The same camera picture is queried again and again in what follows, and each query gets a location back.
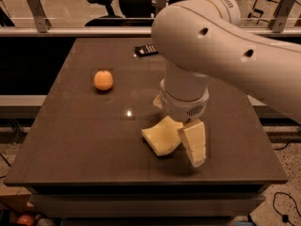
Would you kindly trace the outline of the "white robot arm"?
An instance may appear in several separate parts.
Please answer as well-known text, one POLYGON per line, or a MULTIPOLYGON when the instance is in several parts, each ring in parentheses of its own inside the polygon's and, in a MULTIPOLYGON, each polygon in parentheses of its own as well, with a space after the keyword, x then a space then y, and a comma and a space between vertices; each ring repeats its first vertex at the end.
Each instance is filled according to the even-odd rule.
POLYGON ((185 0, 162 9, 152 42, 166 59, 155 104, 174 121, 198 123, 211 77, 301 122, 301 45, 239 27, 235 0, 185 0))

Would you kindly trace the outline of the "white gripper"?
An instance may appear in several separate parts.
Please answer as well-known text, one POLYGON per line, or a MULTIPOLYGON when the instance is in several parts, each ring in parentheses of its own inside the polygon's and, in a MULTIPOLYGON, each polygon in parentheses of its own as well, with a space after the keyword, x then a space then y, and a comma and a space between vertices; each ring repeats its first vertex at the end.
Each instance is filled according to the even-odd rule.
POLYGON ((182 82, 165 78, 160 83, 159 95, 152 102, 174 121, 190 121, 178 130, 178 135, 194 168, 200 167, 206 159, 205 125, 197 119, 204 113, 209 100, 209 82, 208 78, 182 82))

